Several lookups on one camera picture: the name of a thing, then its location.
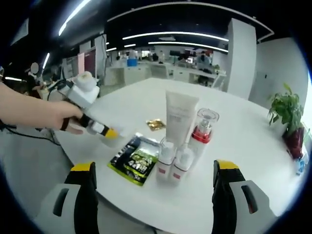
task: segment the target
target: small white bottle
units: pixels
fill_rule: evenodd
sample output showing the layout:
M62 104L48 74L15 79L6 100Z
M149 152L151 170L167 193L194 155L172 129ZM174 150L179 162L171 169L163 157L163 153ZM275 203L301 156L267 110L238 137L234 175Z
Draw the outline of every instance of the small white bottle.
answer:
M161 179L167 180L170 172L170 167L174 161L176 149L174 144L168 141L163 141L159 151L157 162L157 176Z
M194 160L194 152L190 148L178 151L174 165L170 170L170 181L178 184L185 176Z

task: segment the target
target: ceiling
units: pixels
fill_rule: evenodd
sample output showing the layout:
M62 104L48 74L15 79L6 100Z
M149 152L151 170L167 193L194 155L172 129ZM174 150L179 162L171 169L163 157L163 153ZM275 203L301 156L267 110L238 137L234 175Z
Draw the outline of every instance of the ceiling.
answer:
M43 63L48 52L51 52L49 62L62 56L77 53L73 50L79 43L103 32L110 43L107 48L122 49L126 44L135 43L146 46L149 41L160 41L160 36L140 37L123 41L122 38L136 34L183 31L210 34L226 37L231 18L249 23L256 28L257 38L269 33L269 30L240 14L211 6L174 4L149 7L135 10L143 6L165 3L167 0L90 0L82 10L68 23L59 37L58 32L71 12L82 0L38 0L29 17L29 35L11 46L6 57L6 65L12 63L11 70L23 70L32 62ZM217 4L239 11L247 16L255 17L271 28L275 34L265 40L286 37L288 30L279 22L276 6L268 0L201 0L200 2ZM113 17L127 11L124 16ZM198 36L173 35L176 41L191 42L219 47L219 40Z

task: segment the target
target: human arm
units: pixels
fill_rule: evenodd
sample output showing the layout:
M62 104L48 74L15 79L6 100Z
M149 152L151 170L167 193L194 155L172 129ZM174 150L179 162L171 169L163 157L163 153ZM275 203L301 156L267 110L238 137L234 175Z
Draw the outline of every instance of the human arm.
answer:
M48 102L22 95L0 83L0 119L6 124L20 124L35 128L61 129L68 117L82 117L82 111L65 101ZM81 134L70 125L68 132Z

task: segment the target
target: human hand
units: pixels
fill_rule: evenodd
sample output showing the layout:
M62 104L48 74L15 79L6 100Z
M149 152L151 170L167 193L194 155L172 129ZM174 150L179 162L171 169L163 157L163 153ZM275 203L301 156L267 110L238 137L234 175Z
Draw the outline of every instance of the human hand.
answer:
M83 112L77 106L66 102L66 101L58 101L58 102L50 102L53 108L53 125L56 129L61 129L64 119L66 118L78 118L81 119L83 116ZM70 125L66 128L67 132L73 134L82 134L83 131L73 128Z

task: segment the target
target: chair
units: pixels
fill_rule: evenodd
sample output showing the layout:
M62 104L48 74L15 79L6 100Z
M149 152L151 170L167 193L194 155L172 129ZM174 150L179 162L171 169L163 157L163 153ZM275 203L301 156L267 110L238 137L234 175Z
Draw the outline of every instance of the chair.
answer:
M222 91L224 78L225 78L225 76L217 75L217 77L214 79L214 82L213 82L211 87L213 89L217 89L217 90Z
M163 64L151 64L151 75L154 78L160 78L160 79L168 79L168 69L166 65Z

